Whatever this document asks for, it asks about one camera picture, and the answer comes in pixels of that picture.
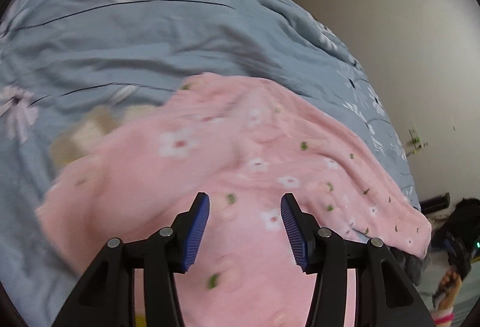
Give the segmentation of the person's right hand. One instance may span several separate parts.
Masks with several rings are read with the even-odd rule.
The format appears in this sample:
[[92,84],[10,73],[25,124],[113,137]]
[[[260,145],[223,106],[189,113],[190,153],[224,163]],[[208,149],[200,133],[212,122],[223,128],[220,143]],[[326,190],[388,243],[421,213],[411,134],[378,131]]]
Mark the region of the person's right hand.
[[453,308],[461,287],[461,276],[456,272],[456,270],[450,268],[439,282],[439,288],[443,290],[445,297],[439,302],[437,309],[439,311],[445,311]]

